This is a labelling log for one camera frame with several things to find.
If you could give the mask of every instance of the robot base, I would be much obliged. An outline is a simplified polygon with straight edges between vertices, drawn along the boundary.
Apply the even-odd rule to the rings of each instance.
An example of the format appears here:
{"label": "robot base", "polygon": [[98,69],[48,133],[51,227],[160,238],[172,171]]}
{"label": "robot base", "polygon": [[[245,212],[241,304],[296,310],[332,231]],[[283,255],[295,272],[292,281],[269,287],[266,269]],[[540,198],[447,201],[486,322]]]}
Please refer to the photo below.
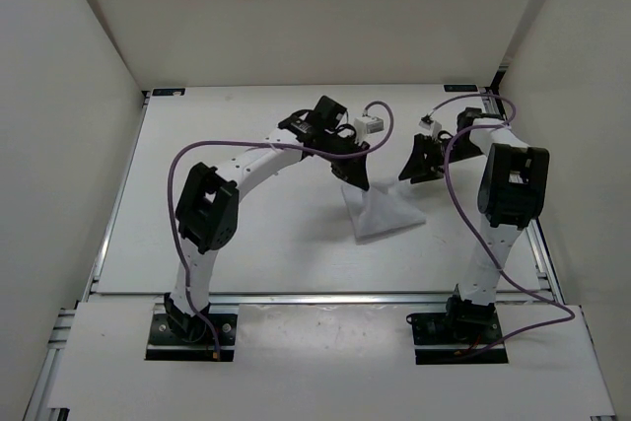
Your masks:
{"label": "robot base", "polygon": [[[220,362],[232,362],[235,351],[225,347],[234,347],[237,337],[237,315],[207,315],[217,330],[221,349]],[[169,328],[169,316],[154,314],[149,329],[145,360],[176,360],[217,362],[213,350],[213,336],[210,331],[195,342],[187,342],[173,334]]]}
{"label": "robot base", "polygon": [[415,313],[407,317],[407,322],[412,326],[416,365],[507,364],[509,361],[506,349],[501,344],[475,357],[463,357],[480,350],[471,348],[474,344],[484,347],[502,337],[497,315],[479,334],[477,341],[477,337],[464,341],[456,339],[454,332],[445,324],[445,313]]}

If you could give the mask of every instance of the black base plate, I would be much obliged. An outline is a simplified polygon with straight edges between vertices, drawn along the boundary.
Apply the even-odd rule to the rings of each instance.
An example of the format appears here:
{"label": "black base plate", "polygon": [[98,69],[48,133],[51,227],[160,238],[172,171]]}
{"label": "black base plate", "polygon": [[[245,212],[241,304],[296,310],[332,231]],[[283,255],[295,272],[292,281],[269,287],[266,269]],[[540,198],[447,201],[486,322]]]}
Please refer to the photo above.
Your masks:
{"label": "black base plate", "polygon": [[[237,338],[237,315],[210,314],[208,318],[217,330],[219,344],[222,347],[221,360],[219,362],[232,362],[235,351],[224,349],[232,347]],[[229,324],[231,330],[223,331],[224,324]],[[177,360],[177,361],[203,361],[218,362],[214,351],[214,339],[210,331],[206,336],[196,342],[186,342],[174,335],[169,329],[168,316],[166,314],[154,314],[147,339],[147,351],[145,360]]]}
{"label": "black base plate", "polygon": [[[445,313],[415,313],[407,317],[412,326],[414,338],[416,365],[450,365],[450,364],[507,364],[509,359],[506,349],[498,345],[487,352],[474,357],[462,357],[457,354],[454,346],[462,347],[465,351],[473,340],[457,340],[454,333],[445,326]],[[502,337],[502,329],[497,315],[493,316],[490,326],[482,333],[479,344],[486,345],[495,342]],[[449,348],[441,348],[441,345],[449,345]],[[473,355],[480,349],[467,351],[467,355]]]}

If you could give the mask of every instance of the black bracket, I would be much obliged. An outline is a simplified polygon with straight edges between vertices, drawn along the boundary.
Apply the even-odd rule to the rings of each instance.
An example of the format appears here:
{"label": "black bracket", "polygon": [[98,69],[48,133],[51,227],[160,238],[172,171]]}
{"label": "black bracket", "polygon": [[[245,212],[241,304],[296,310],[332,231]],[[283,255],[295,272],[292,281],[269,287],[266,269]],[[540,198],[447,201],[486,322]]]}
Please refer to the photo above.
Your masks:
{"label": "black bracket", "polygon": [[[221,350],[221,362],[232,362],[235,358],[234,347],[237,339],[237,315],[209,314]],[[169,326],[169,315],[154,314],[149,328],[145,360],[176,360],[217,362],[214,351],[214,339],[210,330],[202,334],[199,340],[184,341],[174,334]]]}
{"label": "black bracket", "polygon": [[490,325],[480,334],[479,339],[458,340],[446,324],[445,313],[415,313],[407,317],[412,326],[415,345],[416,365],[451,364],[506,364],[509,359],[506,349],[498,345],[474,357],[480,351],[478,346],[495,342],[502,337],[502,329],[497,315],[493,315]]}

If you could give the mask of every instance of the cloth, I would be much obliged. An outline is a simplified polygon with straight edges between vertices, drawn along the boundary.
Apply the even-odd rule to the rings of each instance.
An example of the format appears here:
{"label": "cloth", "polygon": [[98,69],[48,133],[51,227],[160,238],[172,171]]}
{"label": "cloth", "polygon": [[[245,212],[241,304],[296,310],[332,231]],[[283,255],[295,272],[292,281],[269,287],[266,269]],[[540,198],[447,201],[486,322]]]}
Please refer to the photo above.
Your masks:
{"label": "cloth", "polygon": [[426,221],[425,213],[397,192],[397,184],[371,183],[370,189],[364,191],[343,183],[342,195],[357,240]]}

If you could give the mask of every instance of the white panel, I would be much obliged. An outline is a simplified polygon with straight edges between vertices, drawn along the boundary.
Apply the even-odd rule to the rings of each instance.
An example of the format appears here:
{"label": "white panel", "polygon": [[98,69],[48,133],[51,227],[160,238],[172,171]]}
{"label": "white panel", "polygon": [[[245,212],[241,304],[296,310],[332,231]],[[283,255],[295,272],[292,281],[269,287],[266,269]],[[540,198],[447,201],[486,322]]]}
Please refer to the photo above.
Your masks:
{"label": "white panel", "polygon": [[142,97],[85,0],[0,0],[0,419],[103,236]]}
{"label": "white panel", "polygon": [[97,0],[141,87],[488,85],[528,0]]}
{"label": "white panel", "polygon": [[631,0],[549,0],[503,91],[521,106],[524,139],[550,150],[546,240],[631,419]]}
{"label": "white panel", "polygon": [[[454,94],[443,86],[299,86],[191,88],[177,98],[153,97],[105,260],[99,291],[162,293],[175,283],[177,256],[167,219],[166,178],[173,156],[204,139],[259,140],[291,112],[312,108],[330,95],[361,114],[371,100],[389,103],[395,129],[385,147],[368,158],[371,179],[396,179],[407,161],[420,117]],[[447,106],[435,117],[452,131],[466,106]],[[375,113],[386,116],[384,111]],[[373,143],[380,136],[371,137]],[[192,165],[217,165],[242,149],[206,147],[189,153],[176,175],[175,199]],[[485,159],[454,165],[456,191],[478,219],[476,198]],[[403,186],[427,213],[427,224],[357,245],[329,163],[306,159],[253,191],[240,206],[239,231],[221,250],[213,292],[450,292],[469,262],[474,238],[457,215],[443,181]],[[538,288],[526,235],[513,248],[508,271]],[[502,282],[501,289],[510,288]]]}
{"label": "white panel", "polygon": [[[508,365],[414,365],[414,307],[241,307],[235,361],[145,361],[150,303],[80,306],[50,398],[69,421],[562,420],[612,414],[580,310]],[[558,316],[498,307],[509,331]]]}

